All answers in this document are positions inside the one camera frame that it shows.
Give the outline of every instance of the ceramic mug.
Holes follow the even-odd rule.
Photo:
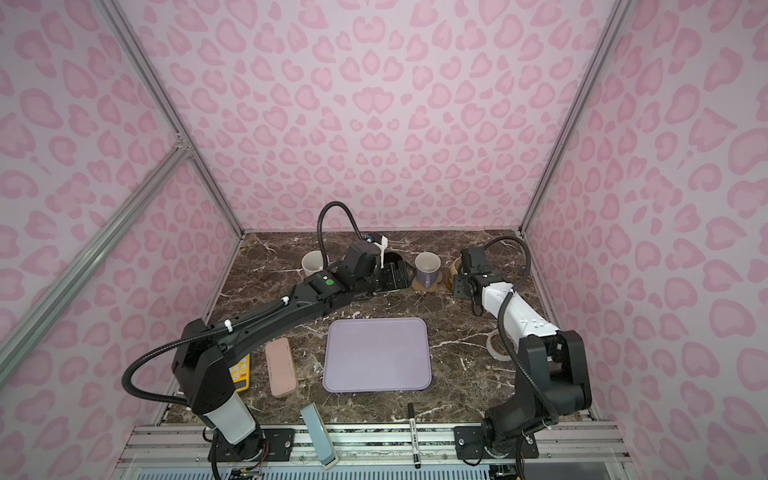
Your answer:
[[[323,254],[320,250],[312,250],[301,259],[301,268],[304,276],[310,276],[323,269]]]
[[[416,281],[428,290],[435,284],[440,275],[442,260],[432,252],[421,252],[416,256],[414,265],[416,267]]]

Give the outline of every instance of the lavender tray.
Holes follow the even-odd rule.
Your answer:
[[[347,319],[328,329],[323,371],[328,392],[423,390],[431,382],[424,320]]]

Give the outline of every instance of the wooden coaster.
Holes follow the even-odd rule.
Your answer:
[[[437,276],[437,281],[434,282],[429,288],[424,288],[422,283],[419,282],[416,278],[413,279],[411,286],[417,292],[436,292],[437,289],[440,287],[441,283],[442,283],[442,270],[440,270],[440,274]]]

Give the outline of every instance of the marble tabletop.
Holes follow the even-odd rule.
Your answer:
[[[382,232],[389,249],[412,263],[418,253],[432,251],[448,266],[463,247],[484,243],[508,231],[402,231]],[[355,240],[354,233],[326,233],[331,261],[338,260]],[[214,321],[242,313],[285,294],[302,280],[301,258],[317,249],[314,233],[248,234],[214,308]],[[517,248],[497,243],[489,262],[513,283],[525,264]],[[522,296],[545,315],[533,279]],[[432,384],[418,392],[328,393],[323,388],[326,334],[331,322],[346,318],[416,316],[422,318],[429,335]],[[379,293],[373,299],[336,311],[334,314],[291,329],[290,342],[298,390],[283,399],[270,393],[263,348],[251,355],[250,388],[240,395],[262,424],[301,423],[302,407],[315,402],[327,423],[394,422],[406,418],[412,402],[420,422],[477,422],[483,412],[506,400],[514,392],[515,371],[510,362],[493,359],[485,348],[488,333],[496,328],[489,313],[473,316],[468,300],[456,300],[444,285],[434,293],[408,288]],[[494,346],[503,351],[495,337]],[[173,407],[168,423],[200,420],[181,407]]]

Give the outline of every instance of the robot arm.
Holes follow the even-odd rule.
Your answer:
[[[454,296],[471,300],[473,309],[482,305],[499,320],[499,334],[517,370],[515,394],[488,409],[482,421],[486,446],[509,453],[521,438],[557,423],[558,415],[590,407],[584,341],[542,318],[514,285],[493,273],[484,246],[462,250],[460,271],[453,281]]]
[[[229,368],[294,326],[368,299],[374,292],[405,287],[408,274],[404,265],[396,260],[384,263],[385,245],[386,238],[380,235],[360,240],[341,262],[308,276],[287,296],[225,321],[225,325],[238,323],[239,328],[227,327],[230,331],[218,338],[179,346],[171,369],[192,412],[226,439],[221,447],[225,452],[247,460],[260,452],[263,442],[258,422],[235,393]],[[184,328],[182,338],[210,328],[196,319]]]

